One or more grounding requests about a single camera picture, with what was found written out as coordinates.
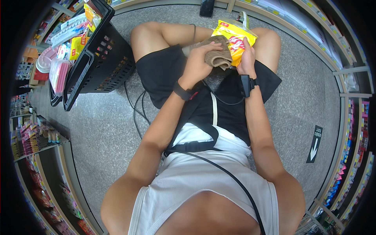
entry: man's left hand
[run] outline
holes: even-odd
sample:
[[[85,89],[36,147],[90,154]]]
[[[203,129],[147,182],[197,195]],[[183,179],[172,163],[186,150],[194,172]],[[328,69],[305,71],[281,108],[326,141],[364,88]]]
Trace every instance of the man's left hand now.
[[[213,67],[205,63],[205,55],[213,50],[223,50],[220,45],[221,43],[211,42],[208,45],[191,50],[183,76],[178,80],[179,85],[184,90],[192,89],[196,83],[206,78],[210,74]]]

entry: yellow package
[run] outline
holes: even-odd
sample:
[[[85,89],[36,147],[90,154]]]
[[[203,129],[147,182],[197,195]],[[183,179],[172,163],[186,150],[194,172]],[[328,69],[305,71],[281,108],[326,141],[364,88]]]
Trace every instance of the yellow package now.
[[[247,29],[243,24],[236,20],[220,19],[218,26],[212,36],[223,35],[229,40],[228,48],[232,57],[232,66],[238,66],[241,61],[241,55],[244,52],[243,40],[247,37],[249,44],[252,46],[257,36]]]
[[[80,55],[81,51],[85,47],[88,40],[89,40],[89,37],[72,38],[71,51],[69,53],[69,60],[78,59],[78,56]]]
[[[91,32],[94,32],[94,30],[98,27],[100,21],[102,18],[96,14],[96,12],[86,3],[83,5],[85,9],[85,16],[88,19],[88,26]]]

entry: speckled floor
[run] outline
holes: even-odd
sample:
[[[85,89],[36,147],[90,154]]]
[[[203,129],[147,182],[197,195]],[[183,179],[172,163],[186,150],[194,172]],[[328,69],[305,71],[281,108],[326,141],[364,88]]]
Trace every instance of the speckled floor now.
[[[215,28],[220,17],[237,17],[236,12],[215,8],[212,19],[200,18],[199,9],[196,5],[144,8],[114,16],[112,23],[129,42],[131,29],[147,21],[194,23]],[[265,107],[275,147],[287,171],[301,183],[308,208],[325,179],[337,143],[338,86],[329,68],[303,44],[255,18],[250,18],[250,25],[273,29],[282,40],[277,71],[282,83]],[[128,80],[127,89],[135,102],[144,90],[137,73]],[[107,94],[80,94],[70,112],[65,112],[61,103],[51,107],[48,86],[35,89],[31,103],[38,114],[66,130],[82,190],[96,220],[105,230],[100,219],[104,194],[125,172],[140,143],[124,87]],[[158,111],[148,95],[145,109],[150,119]],[[140,117],[137,120],[143,133],[147,123]],[[323,127],[322,140],[315,163],[306,164],[315,125]]]

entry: wristwatch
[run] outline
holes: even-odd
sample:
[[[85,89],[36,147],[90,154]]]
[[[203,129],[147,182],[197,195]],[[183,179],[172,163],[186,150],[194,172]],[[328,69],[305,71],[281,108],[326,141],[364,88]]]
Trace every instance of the wristwatch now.
[[[183,100],[189,101],[193,99],[195,95],[197,95],[198,91],[192,91],[190,89],[184,90],[178,82],[175,83],[174,85],[174,92],[180,96]]]
[[[238,78],[240,80],[240,92],[244,97],[249,97],[251,90],[259,85],[257,78],[252,79],[247,74],[239,74]]]

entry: white plastic lid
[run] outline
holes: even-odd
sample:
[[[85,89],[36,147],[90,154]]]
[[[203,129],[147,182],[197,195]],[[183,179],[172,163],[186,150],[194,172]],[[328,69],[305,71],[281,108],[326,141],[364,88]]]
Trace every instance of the white plastic lid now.
[[[38,57],[37,61],[36,61],[36,66],[37,66],[37,69],[41,72],[41,73],[48,73],[48,72],[42,72],[43,71],[50,71],[50,67],[51,67],[51,61],[53,58],[56,58],[56,56],[58,55],[58,51],[59,51],[59,48],[56,47],[56,48],[52,48],[52,47],[49,47],[47,49],[45,49],[42,54]]]

